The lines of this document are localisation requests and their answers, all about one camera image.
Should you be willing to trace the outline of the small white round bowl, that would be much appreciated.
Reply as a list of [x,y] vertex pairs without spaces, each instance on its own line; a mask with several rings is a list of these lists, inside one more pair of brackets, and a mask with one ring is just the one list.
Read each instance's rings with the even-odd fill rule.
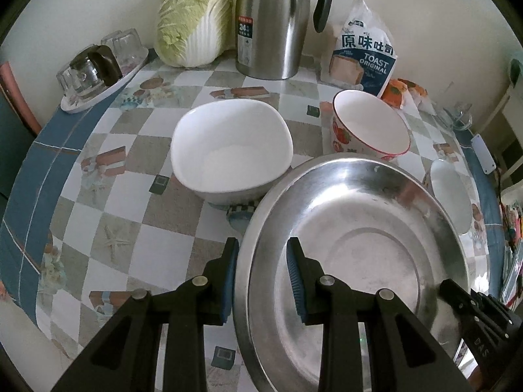
[[432,161],[423,185],[442,205],[457,233],[467,234],[472,225],[472,202],[454,166],[441,159]]

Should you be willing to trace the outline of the white power bank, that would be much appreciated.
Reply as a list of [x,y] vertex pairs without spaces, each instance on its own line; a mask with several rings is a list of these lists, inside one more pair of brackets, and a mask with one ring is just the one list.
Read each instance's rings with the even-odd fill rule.
[[472,136],[471,145],[484,174],[489,175],[494,172],[497,168],[497,163],[480,134]]

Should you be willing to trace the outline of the orange snack packet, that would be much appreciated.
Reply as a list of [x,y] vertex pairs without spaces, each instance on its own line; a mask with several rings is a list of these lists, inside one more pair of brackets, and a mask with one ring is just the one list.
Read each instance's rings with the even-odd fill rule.
[[425,88],[421,87],[413,81],[403,78],[400,78],[399,81],[407,86],[407,90],[410,92],[414,104],[420,111],[423,111],[432,116],[436,115],[436,111],[432,105],[432,100],[430,99]]
[[381,96],[381,100],[395,109],[401,109],[403,94],[408,91],[408,86],[403,81],[391,79]]

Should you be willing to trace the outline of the white square bowl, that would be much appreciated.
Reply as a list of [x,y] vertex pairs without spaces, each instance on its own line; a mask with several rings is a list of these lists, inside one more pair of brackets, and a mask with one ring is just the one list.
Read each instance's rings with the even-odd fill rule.
[[170,145],[177,181],[216,205],[261,197],[289,170],[293,155],[284,118],[252,99],[220,100],[188,111]]

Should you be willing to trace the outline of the red strawberry rimmed bowl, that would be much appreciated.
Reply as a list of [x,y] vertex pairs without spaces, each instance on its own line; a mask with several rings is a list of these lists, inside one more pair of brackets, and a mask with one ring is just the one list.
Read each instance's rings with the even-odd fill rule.
[[396,112],[369,93],[342,90],[332,100],[331,148],[390,161],[408,152],[409,130]]

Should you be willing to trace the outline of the checkered blue tablecloth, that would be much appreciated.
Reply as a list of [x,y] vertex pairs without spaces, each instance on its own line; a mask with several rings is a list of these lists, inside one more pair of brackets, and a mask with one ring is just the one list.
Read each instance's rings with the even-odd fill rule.
[[[1,226],[1,342],[29,387],[54,390],[133,292],[174,291],[201,275],[228,238],[241,246],[255,210],[286,173],[327,155],[372,157],[331,148],[332,100],[340,91],[317,82],[308,69],[287,81],[262,81],[236,71],[230,59],[190,71],[156,59],[91,109],[58,111],[21,166]],[[170,145],[188,111],[231,99],[275,108],[289,127],[294,155],[261,197],[216,205],[177,181]],[[408,172],[428,192],[423,179],[443,153],[454,158],[460,179],[472,186],[484,179],[472,168],[469,144],[420,111],[410,93],[396,112],[409,130],[410,149],[390,161],[372,158]],[[500,211],[480,196],[471,202],[469,232],[455,230],[468,269],[465,289],[500,296],[502,268],[492,263],[487,246],[488,235],[501,226]],[[226,323],[204,328],[212,390],[258,389],[236,335],[235,276]]]

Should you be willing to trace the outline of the stainless steel thermos jug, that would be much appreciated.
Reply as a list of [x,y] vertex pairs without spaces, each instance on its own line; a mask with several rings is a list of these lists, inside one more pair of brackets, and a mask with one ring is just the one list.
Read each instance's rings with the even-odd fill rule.
[[323,32],[332,0],[237,0],[236,68],[255,79],[282,81],[299,70],[309,17]]

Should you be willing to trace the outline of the dark lidded glass teapot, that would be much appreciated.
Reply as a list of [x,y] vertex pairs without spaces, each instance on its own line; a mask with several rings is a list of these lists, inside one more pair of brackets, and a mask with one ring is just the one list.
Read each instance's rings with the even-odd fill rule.
[[110,87],[122,78],[122,70],[107,45],[91,45],[70,62],[75,87],[88,90],[99,85]]

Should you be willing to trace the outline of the toast bread bag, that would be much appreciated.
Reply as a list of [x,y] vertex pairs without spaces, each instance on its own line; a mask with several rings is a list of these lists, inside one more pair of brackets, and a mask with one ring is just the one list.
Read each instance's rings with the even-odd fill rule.
[[392,34],[366,0],[352,0],[346,21],[322,58],[321,81],[380,97],[396,67]]

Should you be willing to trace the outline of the napa cabbage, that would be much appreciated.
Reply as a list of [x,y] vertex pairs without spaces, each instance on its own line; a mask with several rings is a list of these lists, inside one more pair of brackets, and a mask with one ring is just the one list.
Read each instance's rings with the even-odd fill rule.
[[233,0],[160,0],[154,49],[168,66],[212,63],[229,47]]

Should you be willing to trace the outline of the white shelf rack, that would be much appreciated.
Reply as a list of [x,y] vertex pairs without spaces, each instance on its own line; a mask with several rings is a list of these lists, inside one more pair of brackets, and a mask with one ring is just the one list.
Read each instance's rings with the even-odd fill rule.
[[478,133],[491,158],[501,168],[502,185],[510,187],[522,178],[522,52],[512,56],[508,87],[496,107],[482,122]]

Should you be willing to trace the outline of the white tray with glasses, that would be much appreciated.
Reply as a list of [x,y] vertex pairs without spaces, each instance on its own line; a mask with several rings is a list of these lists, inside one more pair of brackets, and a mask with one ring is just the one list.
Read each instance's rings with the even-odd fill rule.
[[63,90],[60,109],[78,113],[112,96],[145,65],[148,54],[133,28],[117,30],[86,47],[57,73]]

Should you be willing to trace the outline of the large stainless steel basin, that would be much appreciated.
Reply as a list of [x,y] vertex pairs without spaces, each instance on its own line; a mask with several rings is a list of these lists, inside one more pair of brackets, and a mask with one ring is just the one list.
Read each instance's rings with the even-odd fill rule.
[[450,355],[457,317],[442,281],[468,288],[468,269],[442,206],[408,172],[372,157],[327,155],[288,172],[264,196],[241,242],[233,314],[245,367],[260,391],[314,391],[320,327],[296,312],[287,241],[352,289],[389,288]]

